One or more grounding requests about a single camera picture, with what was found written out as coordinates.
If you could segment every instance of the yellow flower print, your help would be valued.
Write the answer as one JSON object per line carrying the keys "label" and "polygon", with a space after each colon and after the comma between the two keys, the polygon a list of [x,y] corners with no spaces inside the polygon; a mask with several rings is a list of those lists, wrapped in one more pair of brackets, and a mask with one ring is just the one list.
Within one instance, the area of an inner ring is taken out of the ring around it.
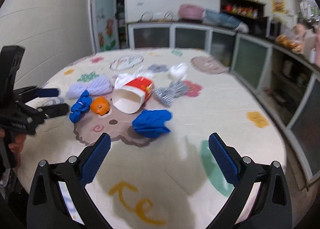
{"label": "yellow flower print", "polygon": [[69,69],[69,70],[65,71],[63,74],[69,75],[69,74],[72,74],[74,71],[75,71],[74,69]]}
{"label": "yellow flower print", "polygon": [[257,111],[248,112],[247,118],[250,121],[254,122],[254,124],[260,129],[269,126],[269,122],[264,116],[261,115],[260,112],[257,112]]}

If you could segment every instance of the floor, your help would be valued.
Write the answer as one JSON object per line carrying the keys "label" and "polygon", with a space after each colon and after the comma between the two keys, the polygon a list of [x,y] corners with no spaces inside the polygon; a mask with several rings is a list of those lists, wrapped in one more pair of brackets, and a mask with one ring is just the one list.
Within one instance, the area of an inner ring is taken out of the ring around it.
{"label": "floor", "polygon": [[295,227],[315,201],[320,189],[320,180],[307,190],[305,188],[306,182],[300,164],[288,142],[286,143],[286,149],[287,166],[285,176],[289,186],[292,204],[292,227]]}

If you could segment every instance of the red flower print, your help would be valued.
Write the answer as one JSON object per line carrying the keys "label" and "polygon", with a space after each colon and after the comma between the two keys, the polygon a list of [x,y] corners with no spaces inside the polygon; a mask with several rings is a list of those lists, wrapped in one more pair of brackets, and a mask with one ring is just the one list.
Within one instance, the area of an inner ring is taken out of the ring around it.
{"label": "red flower print", "polygon": [[185,94],[185,96],[188,97],[198,97],[200,95],[200,91],[203,89],[201,85],[191,81],[183,81],[183,83],[190,87],[190,90]]}
{"label": "red flower print", "polygon": [[104,59],[104,58],[100,56],[100,57],[95,57],[95,58],[91,59],[90,61],[91,61],[93,64],[96,64],[96,63],[102,61],[103,59]]}

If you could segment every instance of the blue cloth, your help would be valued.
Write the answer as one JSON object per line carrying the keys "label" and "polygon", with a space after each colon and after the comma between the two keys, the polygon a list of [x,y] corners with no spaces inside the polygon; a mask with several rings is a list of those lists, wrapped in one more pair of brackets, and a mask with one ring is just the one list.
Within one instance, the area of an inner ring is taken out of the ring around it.
{"label": "blue cloth", "polygon": [[134,131],[147,138],[158,138],[162,133],[170,133],[164,125],[165,121],[172,118],[172,114],[167,110],[148,111],[143,110],[132,122]]}
{"label": "blue cloth", "polygon": [[89,97],[89,92],[85,90],[77,100],[77,102],[71,107],[71,113],[69,119],[76,123],[79,121],[82,112],[86,112],[90,109],[92,99]]}

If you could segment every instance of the silver screw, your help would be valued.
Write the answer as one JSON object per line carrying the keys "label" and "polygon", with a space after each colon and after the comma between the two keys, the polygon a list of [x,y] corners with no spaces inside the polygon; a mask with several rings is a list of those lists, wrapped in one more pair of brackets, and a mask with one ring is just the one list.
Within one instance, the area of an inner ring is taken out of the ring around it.
{"label": "silver screw", "polygon": [[280,167],[280,163],[279,163],[278,161],[274,161],[274,162],[273,162],[273,165],[274,165],[275,167]]}
{"label": "silver screw", "polygon": [[247,163],[247,164],[251,163],[251,158],[249,158],[248,156],[244,156],[242,160],[244,163]]}
{"label": "silver screw", "polygon": [[46,162],[45,160],[41,160],[41,161],[39,162],[39,166],[44,166],[46,163],[47,163],[47,162]]}
{"label": "silver screw", "polygon": [[69,163],[75,163],[77,161],[77,157],[76,156],[71,156],[69,159],[68,159]]}

